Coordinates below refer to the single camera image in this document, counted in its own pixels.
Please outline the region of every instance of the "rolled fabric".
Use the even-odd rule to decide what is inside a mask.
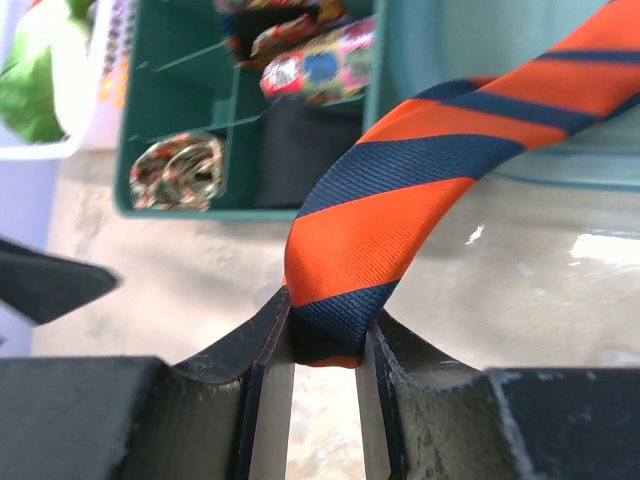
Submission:
[[[222,195],[224,140],[185,133],[151,146],[136,160],[129,186],[136,210],[209,209]]]
[[[278,55],[260,87],[266,97],[300,96],[313,103],[357,95],[371,80],[374,38],[372,17],[320,35]]]

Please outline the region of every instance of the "black plastic piece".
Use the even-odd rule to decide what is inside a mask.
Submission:
[[[638,369],[479,372],[386,314],[365,351],[368,480],[640,478]]]
[[[0,300],[37,325],[117,287],[104,268],[39,253],[0,238]]]
[[[153,358],[0,361],[0,478],[284,478],[287,313],[279,292],[176,368]]]
[[[286,288],[169,367],[0,361],[2,480],[283,480]],[[388,314],[356,370],[368,480],[637,480],[640,370],[474,370]]]

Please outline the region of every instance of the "green plastic bin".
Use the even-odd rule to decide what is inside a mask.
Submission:
[[[372,83],[361,97],[340,102],[362,106],[366,130],[400,101],[387,61],[391,0],[342,2],[357,18],[376,16]],[[257,121],[269,104],[258,84],[260,74],[232,66],[213,3],[139,0],[115,175],[116,205],[131,217],[291,220],[294,210],[254,207],[261,142]],[[206,212],[134,210],[131,166],[153,143],[180,132],[226,137],[224,194]]]

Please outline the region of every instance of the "orange and navy striped tie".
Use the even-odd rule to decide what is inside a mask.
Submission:
[[[499,78],[447,82],[383,117],[293,223],[285,279],[299,363],[355,367],[366,332],[447,210],[510,158],[640,103],[640,0],[612,0]]]

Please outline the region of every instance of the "colorful patterned fabric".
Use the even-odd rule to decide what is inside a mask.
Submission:
[[[612,0],[517,70],[425,90],[365,133],[291,228],[298,361],[355,367],[413,257],[467,190],[508,159],[639,104],[638,25],[640,0]]]
[[[234,16],[248,10],[266,8],[318,7],[317,18],[303,14],[296,19],[265,28],[254,40],[249,58],[240,52],[240,32]],[[226,44],[237,65],[263,69],[278,54],[286,52],[348,21],[339,0],[217,0],[215,8],[227,36]]]
[[[209,209],[222,194],[224,141],[207,134],[182,134],[156,143],[129,176],[136,210]]]
[[[301,96],[312,103],[348,98],[371,79],[373,18],[325,33],[299,49],[277,56],[265,68],[265,96]]]

